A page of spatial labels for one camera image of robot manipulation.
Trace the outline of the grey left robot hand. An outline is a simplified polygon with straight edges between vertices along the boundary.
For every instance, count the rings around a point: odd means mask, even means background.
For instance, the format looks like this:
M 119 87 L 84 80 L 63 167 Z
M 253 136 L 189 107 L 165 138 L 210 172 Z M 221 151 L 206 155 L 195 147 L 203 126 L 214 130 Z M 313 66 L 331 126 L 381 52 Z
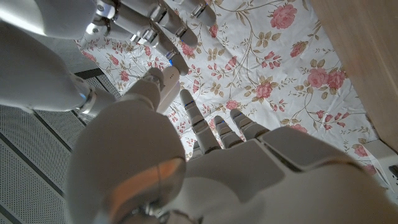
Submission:
M 187 90 L 197 136 L 185 158 L 157 112 L 163 71 L 152 68 L 101 110 L 75 144 L 65 198 L 73 223 L 396 223 L 397 206 L 352 158 L 289 127 L 269 130 L 233 110 L 216 131 Z

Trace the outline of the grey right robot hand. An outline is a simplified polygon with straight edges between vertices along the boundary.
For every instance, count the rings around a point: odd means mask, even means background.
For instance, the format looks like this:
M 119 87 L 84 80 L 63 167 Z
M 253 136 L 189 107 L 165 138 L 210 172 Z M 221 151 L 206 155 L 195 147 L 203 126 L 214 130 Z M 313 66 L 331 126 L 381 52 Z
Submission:
M 163 0 L 2 1 L 1 104 L 26 111 L 71 111 L 97 115 L 115 101 L 89 86 L 35 35 L 77 40 L 84 35 L 130 40 L 155 48 L 174 72 L 160 84 L 163 102 L 180 75 L 188 72 L 173 34 L 189 47 L 196 35 Z

